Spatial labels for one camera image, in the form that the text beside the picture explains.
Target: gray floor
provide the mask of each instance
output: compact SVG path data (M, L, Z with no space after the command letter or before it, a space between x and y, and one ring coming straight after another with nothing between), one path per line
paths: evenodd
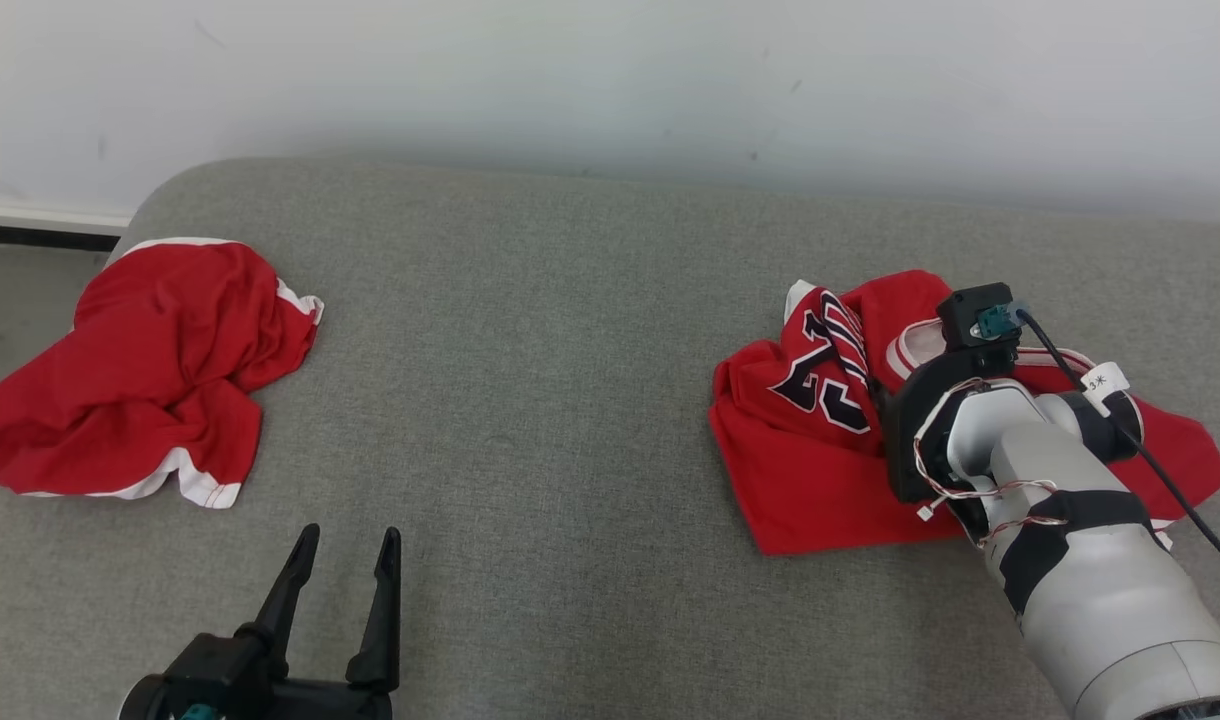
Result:
M72 309L105 251L0 245L0 381L72 327Z

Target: white wall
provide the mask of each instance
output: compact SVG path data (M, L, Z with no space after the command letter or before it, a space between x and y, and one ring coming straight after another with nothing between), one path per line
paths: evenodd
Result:
M1220 220L1220 1L0 0L0 207L357 144Z

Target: white baseboard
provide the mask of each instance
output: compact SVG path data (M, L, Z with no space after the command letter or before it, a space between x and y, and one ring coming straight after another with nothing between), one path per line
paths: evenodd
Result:
M30 231L79 232L121 237L131 223L129 215L56 214L52 210L0 206L0 227Z

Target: black cable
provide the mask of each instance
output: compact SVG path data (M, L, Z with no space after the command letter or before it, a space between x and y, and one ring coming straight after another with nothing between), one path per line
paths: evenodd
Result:
M1054 364L1057 364L1059 369L1063 370L1063 373L1066 375L1070 381L1072 381L1072 387L1080 391L1085 391L1085 386L1081 384L1081 378L1072 371L1071 366L1068 365L1068 360L1063 359L1063 354L1059 351L1059 348L1054 347L1054 343L1050 340L1050 337L1046 334L1046 332L1041 328L1041 325L1036 322L1035 319L1032 319L1032 315L1027 310L1016 310L1014 311L1014 316L1016 316L1016 319L1022 320L1024 323L1026 323L1027 327L1032 329L1032 334L1036 336L1036 340L1041 340L1041 345L1046 348L1046 351L1050 354L1050 358L1054 358ZM1211 545L1214 545L1214 550L1218 550L1220 555L1219 536L1214 535L1214 530L1211 530L1209 525L1205 525L1205 520L1200 517L1200 515L1196 511L1196 508L1192 506L1192 503L1187 502L1187 498L1183 497L1182 491L1179 489L1179 487L1174 483L1174 480L1169 477L1166 470L1161 467L1160 463L1153 456L1153 454L1148 452L1148 448L1144 447L1144 443L1141 443L1139 438L1136 438L1135 434L1132 434L1130 430L1126 428L1126 425L1122 423L1122 421L1119 420L1116 415L1109 412L1108 421L1109 423L1111 423L1113 428L1116 428L1119 433L1125 436L1126 439L1130 441L1130 445L1133 445L1135 450L1139 452L1139 455L1143 456L1146 461L1148 461L1154 473L1157 473L1157 477L1161 480L1164 486L1166 486L1168 491L1171 491L1174 500L1179 502L1179 505L1183 509L1183 513L1186 513L1187 516L1192 519L1192 524L1196 525L1196 528L1200 530L1200 533L1205 536L1205 539L1209 541Z

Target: gray table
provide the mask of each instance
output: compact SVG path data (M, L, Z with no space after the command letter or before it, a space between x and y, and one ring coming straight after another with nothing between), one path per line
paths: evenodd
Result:
M798 277L1006 281L1220 443L1220 227L348 161L235 160L121 247L214 236L327 301L231 510L0 489L0 718L110 718L322 525L290 646L340 676L389 524L405 718L1058 718L966 542L758 555L705 420ZM1204 505L1220 530L1220 492ZM1220 620L1220 560L1181 563Z

